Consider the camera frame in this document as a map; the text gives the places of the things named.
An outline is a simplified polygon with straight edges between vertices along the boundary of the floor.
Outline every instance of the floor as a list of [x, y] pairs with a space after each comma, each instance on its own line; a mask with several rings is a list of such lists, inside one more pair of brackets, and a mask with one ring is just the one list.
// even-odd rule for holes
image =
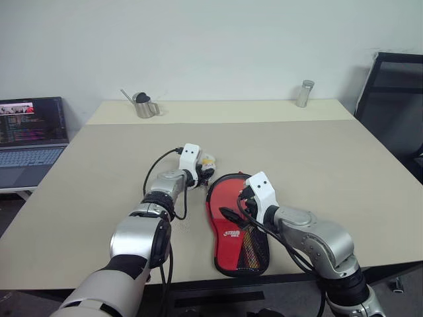
[[[24, 201], [15, 196], [0, 195], [0, 235], [7, 229], [23, 204]], [[402, 279], [404, 294], [393, 293], [386, 283], [380, 283], [374, 287], [386, 315], [388, 317], [423, 317], [423, 270], [418, 269], [407, 273], [402, 276]], [[258, 312], [262, 308], [278, 311], [286, 317], [308, 317], [315, 316], [319, 309], [319, 292], [313, 282], [220, 289], [218, 294], [229, 296], [234, 293], [250, 292], [262, 292], [262, 299], [231, 304], [209, 304], [203, 307], [180, 304], [178, 308], [170, 310], [168, 317], [179, 316], [187, 310], [201, 312], [204, 317], [245, 317], [246, 312]], [[171, 294], [170, 302], [210, 295], [210, 291], [177, 292]], [[45, 317], [54, 312], [59, 305], [60, 303], [54, 300], [26, 293], [0, 291], [0, 317]], [[138, 316], [155, 316], [156, 311], [157, 305], [154, 302], [143, 302]], [[328, 307], [323, 316], [333, 316]]]

